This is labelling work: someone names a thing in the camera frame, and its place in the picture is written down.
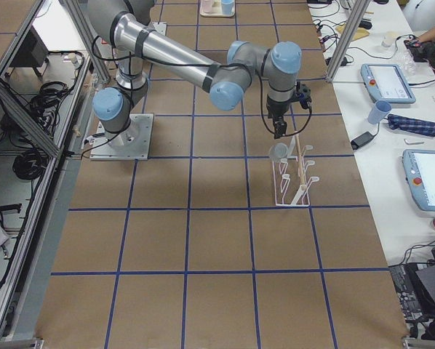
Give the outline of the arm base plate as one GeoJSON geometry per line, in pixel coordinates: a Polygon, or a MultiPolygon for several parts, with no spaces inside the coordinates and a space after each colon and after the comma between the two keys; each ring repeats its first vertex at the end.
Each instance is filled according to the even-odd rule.
{"type": "Polygon", "coordinates": [[[167,24],[165,22],[152,22],[150,26],[159,32],[161,35],[166,35],[167,33],[167,24]]]}
{"type": "Polygon", "coordinates": [[[101,122],[98,132],[101,137],[93,141],[89,158],[93,161],[147,160],[151,144],[154,115],[131,113],[129,127],[119,135],[105,133],[101,122]]]}

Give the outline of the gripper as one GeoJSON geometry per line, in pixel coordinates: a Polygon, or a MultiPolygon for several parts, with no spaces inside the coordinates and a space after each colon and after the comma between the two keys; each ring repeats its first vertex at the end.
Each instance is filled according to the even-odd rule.
{"type": "Polygon", "coordinates": [[[287,122],[284,120],[284,114],[289,110],[291,104],[291,99],[276,101],[270,96],[266,98],[266,109],[268,111],[268,118],[273,121],[275,139],[286,136],[287,122]]]}

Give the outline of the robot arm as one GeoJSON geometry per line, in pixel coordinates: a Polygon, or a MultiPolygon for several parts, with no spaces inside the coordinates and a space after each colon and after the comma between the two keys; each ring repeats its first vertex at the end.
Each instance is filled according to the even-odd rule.
{"type": "Polygon", "coordinates": [[[154,1],[89,1],[89,21],[96,34],[112,47],[156,63],[209,94],[222,111],[233,110],[255,76],[268,80],[266,108],[274,138],[286,137],[285,113],[292,103],[311,109],[310,90],[298,82],[302,52],[283,41],[272,48],[235,41],[227,62],[220,64],[155,31],[150,11],[154,1]]]}

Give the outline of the person hand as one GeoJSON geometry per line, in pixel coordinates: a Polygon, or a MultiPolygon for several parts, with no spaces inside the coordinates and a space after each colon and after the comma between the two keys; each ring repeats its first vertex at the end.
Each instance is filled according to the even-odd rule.
{"type": "Polygon", "coordinates": [[[428,42],[428,41],[435,41],[435,27],[421,34],[418,37],[418,41],[421,43],[428,42]]]}

